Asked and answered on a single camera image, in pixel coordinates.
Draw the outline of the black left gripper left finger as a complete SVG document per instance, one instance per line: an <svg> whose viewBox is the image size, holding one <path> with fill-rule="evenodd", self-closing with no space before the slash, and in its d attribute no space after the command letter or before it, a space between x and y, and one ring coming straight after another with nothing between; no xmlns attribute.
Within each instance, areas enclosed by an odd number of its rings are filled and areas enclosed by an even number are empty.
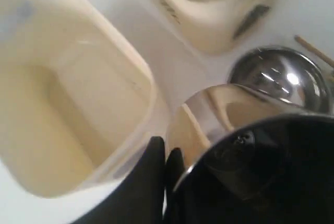
<svg viewBox="0 0 334 224"><path fill-rule="evenodd" d="M154 136L123 182L74 223L162 223L165 145Z"/></svg>

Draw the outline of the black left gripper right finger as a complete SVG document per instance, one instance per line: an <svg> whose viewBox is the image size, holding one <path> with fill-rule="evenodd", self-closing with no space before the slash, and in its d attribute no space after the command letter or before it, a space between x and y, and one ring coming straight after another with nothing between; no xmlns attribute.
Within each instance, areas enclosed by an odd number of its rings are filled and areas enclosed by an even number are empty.
<svg viewBox="0 0 334 224"><path fill-rule="evenodd" d="M179 148L174 148L165 165L166 210L162 223L180 223L180 196L174 188L184 172L184 160Z"/></svg>

